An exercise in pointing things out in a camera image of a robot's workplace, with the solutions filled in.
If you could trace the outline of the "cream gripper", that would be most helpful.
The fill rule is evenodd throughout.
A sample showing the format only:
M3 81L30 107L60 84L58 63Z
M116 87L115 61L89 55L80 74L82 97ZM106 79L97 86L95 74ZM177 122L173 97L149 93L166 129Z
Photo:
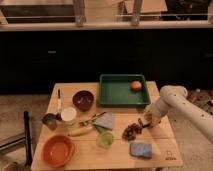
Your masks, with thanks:
M158 115L158 112L150 107L144 114L145 120L152 126L156 126L161 122L161 117Z

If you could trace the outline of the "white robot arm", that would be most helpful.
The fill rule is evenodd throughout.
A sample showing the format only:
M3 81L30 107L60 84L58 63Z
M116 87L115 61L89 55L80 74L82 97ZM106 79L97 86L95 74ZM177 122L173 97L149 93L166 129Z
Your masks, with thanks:
M154 127L160 123L170 109L175 109L213 144L213 117L189 102L187 96L188 91L184 86L163 86L160 89L159 98L151 104L144 114L144 119Z

